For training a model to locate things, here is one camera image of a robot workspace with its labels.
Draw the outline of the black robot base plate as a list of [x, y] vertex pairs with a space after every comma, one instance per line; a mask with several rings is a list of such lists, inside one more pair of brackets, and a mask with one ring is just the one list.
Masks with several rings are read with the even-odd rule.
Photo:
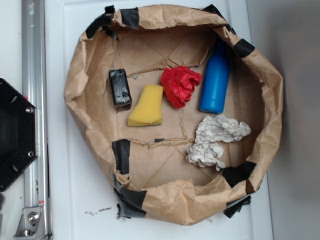
[[0, 191], [6, 191], [38, 156], [37, 109], [0, 80]]

